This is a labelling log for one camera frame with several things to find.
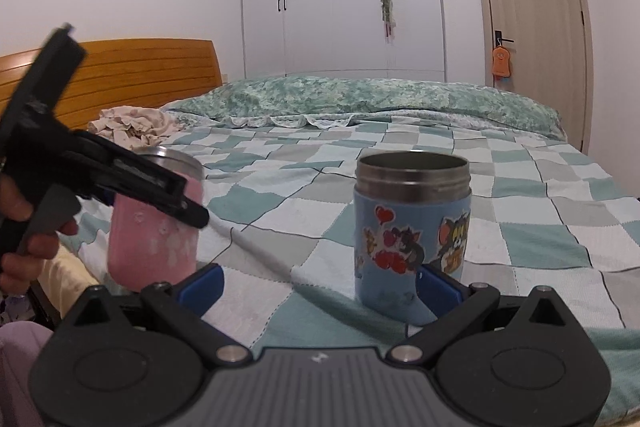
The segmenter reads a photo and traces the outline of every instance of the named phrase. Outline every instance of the blue cup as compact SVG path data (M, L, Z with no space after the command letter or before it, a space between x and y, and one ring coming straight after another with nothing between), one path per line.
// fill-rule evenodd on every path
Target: blue cup
M460 280L471 214L468 162L430 152L358 160L355 290L367 307L423 326L436 316L419 298L420 266Z

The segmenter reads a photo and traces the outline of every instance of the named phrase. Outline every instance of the finger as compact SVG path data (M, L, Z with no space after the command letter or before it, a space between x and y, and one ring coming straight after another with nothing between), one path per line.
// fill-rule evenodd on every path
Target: finger
M9 277L22 281L34 281L42 273L44 261L31 255L5 253L2 256L2 272Z
M65 235L76 235L76 233L78 233L78 223L72 219L71 221L67 221L58 230Z
M14 221L26 221L33 206L20 194L18 186L6 174L0 174L0 214Z
M0 289L9 295L24 295L29 286L28 281L15 279L6 273L0 274Z
M29 238L27 252L40 259L53 259L59 247L60 241L55 233L37 233Z

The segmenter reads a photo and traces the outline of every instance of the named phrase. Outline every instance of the pillow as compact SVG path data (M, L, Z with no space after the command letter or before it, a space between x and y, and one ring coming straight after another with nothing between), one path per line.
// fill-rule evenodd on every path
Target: pillow
M558 112L530 98L493 87L424 80L306 75L238 80L180 100L171 109L213 120L432 110L484 118L552 139L566 137Z

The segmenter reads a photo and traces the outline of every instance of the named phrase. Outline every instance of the blue gripper pad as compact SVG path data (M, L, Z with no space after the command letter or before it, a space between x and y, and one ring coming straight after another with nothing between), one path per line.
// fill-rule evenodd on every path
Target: blue gripper pad
M225 274L222 266L208 264L174 289L178 303L198 317L202 317L222 297L225 290Z
M446 315L464 300L462 292L447 282L445 277L424 266L420 266L415 275L418 298L437 318Z

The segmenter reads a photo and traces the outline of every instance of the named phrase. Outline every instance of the pink cup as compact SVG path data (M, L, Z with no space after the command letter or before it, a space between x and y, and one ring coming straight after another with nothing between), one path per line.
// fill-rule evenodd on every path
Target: pink cup
M165 147L136 151L187 179L185 195L202 203L204 170L193 157ZM154 282L176 284L196 270L198 229L145 203L116 195L107 268L111 278L134 292Z

